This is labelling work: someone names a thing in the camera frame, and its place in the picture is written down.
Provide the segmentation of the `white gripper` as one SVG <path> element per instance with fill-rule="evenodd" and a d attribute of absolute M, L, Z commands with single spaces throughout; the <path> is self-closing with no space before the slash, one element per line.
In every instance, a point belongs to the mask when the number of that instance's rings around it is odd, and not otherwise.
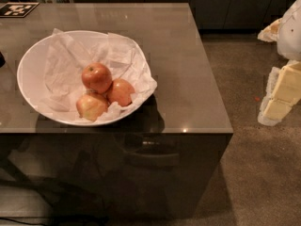
<path fill-rule="evenodd" d="M 277 42 L 277 51 L 290 59 L 281 69 L 269 73 L 258 122 L 274 126 L 301 100 L 301 0 L 295 0 L 282 18 L 266 26 L 258 35 L 266 42 Z"/>

